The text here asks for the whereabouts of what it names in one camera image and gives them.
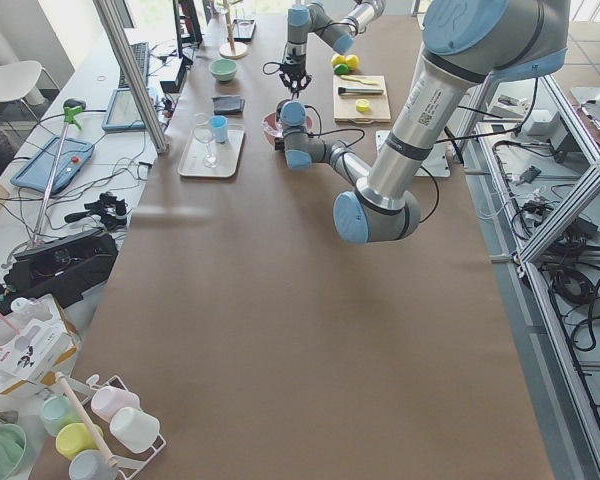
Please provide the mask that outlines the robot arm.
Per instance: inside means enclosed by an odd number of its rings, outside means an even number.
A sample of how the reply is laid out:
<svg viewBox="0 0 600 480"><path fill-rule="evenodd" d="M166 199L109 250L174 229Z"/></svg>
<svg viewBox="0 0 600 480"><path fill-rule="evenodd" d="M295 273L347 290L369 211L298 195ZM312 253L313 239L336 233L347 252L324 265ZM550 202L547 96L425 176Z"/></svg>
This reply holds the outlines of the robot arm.
<svg viewBox="0 0 600 480"><path fill-rule="evenodd" d="M291 99L279 113L288 167L327 163L353 185L333 207L344 240L405 238L421 218L407 188L467 90L487 80L516 81L559 70L569 13L567 1L432 2L424 17L422 70L374 164L368 166L341 141L312 137L303 104Z"/></svg>
<svg viewBox="0 0 600 480"><path fill-rule="evenodd" d="M287 10L287 39L279 77L292 98L311 82L306 71L307 42L311 33L337 53L344 55L366 26L384 13L385 1L356 1L351 12L340 20L333 19L319 1L296 3Z"/></svg>

